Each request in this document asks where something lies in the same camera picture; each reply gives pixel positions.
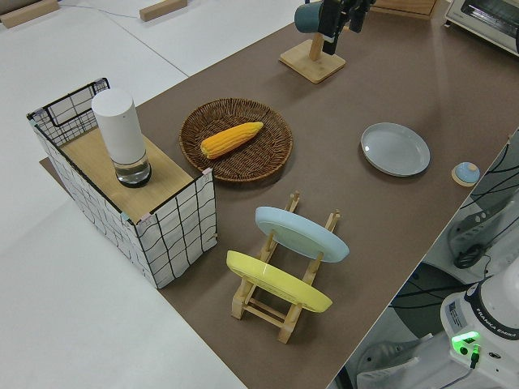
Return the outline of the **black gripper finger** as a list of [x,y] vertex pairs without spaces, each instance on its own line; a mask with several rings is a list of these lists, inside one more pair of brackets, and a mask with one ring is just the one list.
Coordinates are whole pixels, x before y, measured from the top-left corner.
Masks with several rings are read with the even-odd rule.
[[345,1],[323,0],[319,12],[318,33],[323,36],[322,51],[329,55],[336,52],[337,41],[341,31],[341,17]]
[[363,0],[355,1],[349,11],[351,32],[360,33],[366,15],[366,7]]

